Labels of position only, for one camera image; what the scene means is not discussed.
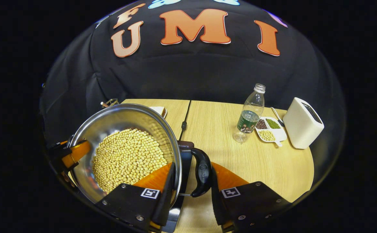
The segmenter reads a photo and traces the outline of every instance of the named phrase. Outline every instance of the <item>white beans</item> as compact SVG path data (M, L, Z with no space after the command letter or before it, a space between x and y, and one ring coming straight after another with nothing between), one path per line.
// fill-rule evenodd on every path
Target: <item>white beans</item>
M167 164L158 146L147 132L136 129L105 137L92 158L95 181L107 193L121 183L137 183Z

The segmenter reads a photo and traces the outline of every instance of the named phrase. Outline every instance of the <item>black background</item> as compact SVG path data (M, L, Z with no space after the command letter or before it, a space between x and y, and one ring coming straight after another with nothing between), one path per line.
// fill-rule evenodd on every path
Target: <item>black background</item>
M58 183L38 150L35 114L40 85L60 52L89 25L128 3L0 5L0 231L125 232ZM368 129L364 118L377 112L377 1L252 3L286 20L319 47L342 84L350 118L345 147L330 175L262 231L377 230L377 172L371 171L377 167L377 147L369 146L377 130L356 132Z

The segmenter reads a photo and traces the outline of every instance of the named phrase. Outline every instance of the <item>pot handle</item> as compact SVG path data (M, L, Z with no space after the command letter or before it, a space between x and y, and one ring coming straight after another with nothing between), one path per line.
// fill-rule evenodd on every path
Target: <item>pot handle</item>
M212 165L209 156L201 149L192 148L191 154L196 158L197 187L190 196L198 197L209 191L212 185Z

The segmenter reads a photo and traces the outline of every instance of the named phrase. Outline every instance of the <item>wooden table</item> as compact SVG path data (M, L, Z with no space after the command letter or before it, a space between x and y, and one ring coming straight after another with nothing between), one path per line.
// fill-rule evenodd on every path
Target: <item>wooden table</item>
M126 99L123 103L164 106L168 111L165 120L178 138L189 100ZM275 143L259 139L256 131L245 143L236 142L232 134L242 107L238 104L192 101L187 129L181 139L193 142L196 148L207 153L212 162L246 181L262 181L287 201L295 201L312 186L314 161L310 149L295 149L289 138L281 142L282 147L277 147ZM286 110L276 111L281 118L286 113ZM270 108L265 108L262 116L276 118ZM194 171L195 165L193 158L191 171ZM194 172L190 172L186 192L192 192L195 187L196 177ZM200 197L184 199L175 232L221 233L213 213L211 191Z

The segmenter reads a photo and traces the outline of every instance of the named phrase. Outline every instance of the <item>white plate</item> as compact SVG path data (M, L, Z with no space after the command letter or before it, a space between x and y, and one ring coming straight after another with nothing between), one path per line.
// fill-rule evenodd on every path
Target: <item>white plate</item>
M272 117L261 117L261 119L264 120L265 122L265 125L266 125L266 129L263 128L263 129L258 129L258 128L255 128L256 129L256 132L258 133L260 139L264 142L274 142L276 143L278 146L282 146L282 144L280 143L281 141L283 140L286 140L287 139L287 136L286 136L286 132L285 132L285 129L279 124L279 122L277 122L277 119L275 118L272 118ZM271 119L272 121L274 121L280 128L270 128L269 124L267 123L266 119ZM272 132L273 136L275 137L275 141L267 141L267 140L264 140L261 135L259 134L259 131L262 131L262 130L269 130Z

